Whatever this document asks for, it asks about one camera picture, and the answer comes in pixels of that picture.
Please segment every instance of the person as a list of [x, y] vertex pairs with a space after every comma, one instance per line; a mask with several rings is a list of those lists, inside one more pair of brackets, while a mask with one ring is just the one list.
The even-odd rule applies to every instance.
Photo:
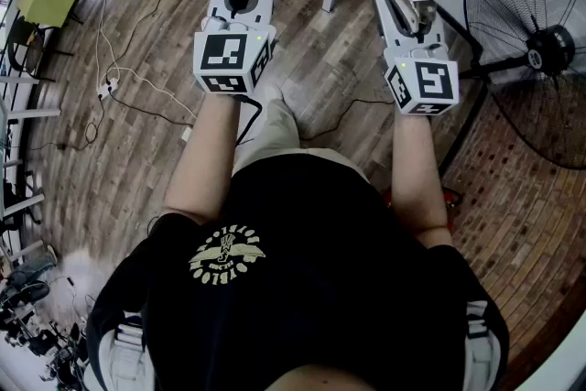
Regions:
[[266, 102], [233, 167], [240, 104], [206, 96], [162, 215], [93, 307], [98, 381], [101, 338], [141, 311], [163, 390], [494, 388], [508, 331], [446, 228], [428, 118], [395, 113], [389, 209], [350, 160], [300, 148], [279, 89]]

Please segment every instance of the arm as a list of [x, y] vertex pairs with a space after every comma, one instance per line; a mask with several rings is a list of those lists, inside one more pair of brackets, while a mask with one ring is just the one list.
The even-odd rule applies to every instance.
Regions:
[[427, 248], [453, 245], [448, 213], [426, 117], [395, 112], [393, 208], [398, 219]]
[[199, 224], [220, 214], [230, 188], [240, 103], [206, 95], [165, 195], [163, 212], [178, 212]]

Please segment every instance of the khaki pants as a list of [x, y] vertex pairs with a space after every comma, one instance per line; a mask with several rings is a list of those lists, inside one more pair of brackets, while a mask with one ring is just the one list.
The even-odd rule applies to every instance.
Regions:
[[352, 161], [330, 148], [299, 148], [299, 134], [295, 119], [287, 105], [281, 100], [273, 100], [266, 104], [265, 124], [251, 146], [236, 161], [233, 174], [263, 158], [297, 153], [305, 153], [340, 163], [354, 169], [368, 181], [362, 170]]

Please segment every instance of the fan motor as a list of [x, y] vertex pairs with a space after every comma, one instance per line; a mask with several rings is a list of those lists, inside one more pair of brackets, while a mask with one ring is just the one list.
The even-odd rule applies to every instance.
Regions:
[[562, 25], [538, 29], [526, 44], [529, 65], [550, 77], [566, 70], [576, 51], [571, 34]]

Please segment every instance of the power strip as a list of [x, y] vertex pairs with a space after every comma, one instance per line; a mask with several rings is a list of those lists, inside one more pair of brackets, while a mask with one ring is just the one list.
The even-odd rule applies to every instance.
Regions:
[[116, 90], [118, 90], [118, 79], [110, 79], [110, 84], [105, 83], [102, 85], [98, 94], [100, 94], [102, 99], [104, 99], [108, 97], [111, 92], [115, 92]]

